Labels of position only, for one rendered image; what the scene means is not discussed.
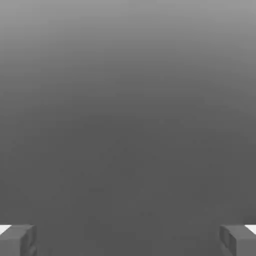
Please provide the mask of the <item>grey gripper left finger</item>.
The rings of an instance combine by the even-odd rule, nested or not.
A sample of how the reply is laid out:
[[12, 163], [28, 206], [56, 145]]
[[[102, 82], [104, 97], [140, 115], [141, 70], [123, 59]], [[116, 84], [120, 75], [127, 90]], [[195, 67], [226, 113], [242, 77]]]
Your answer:
[[10, 225], [0, 234], [0, 256], [38, 256], [37, 226]]

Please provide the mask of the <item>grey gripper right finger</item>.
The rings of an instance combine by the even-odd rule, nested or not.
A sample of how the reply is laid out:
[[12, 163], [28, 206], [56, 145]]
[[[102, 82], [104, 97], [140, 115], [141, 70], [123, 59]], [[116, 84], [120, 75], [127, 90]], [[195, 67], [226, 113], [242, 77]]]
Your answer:
[[223, 256], [256, 256], [256, 224], [221, 225], [218, 237]]

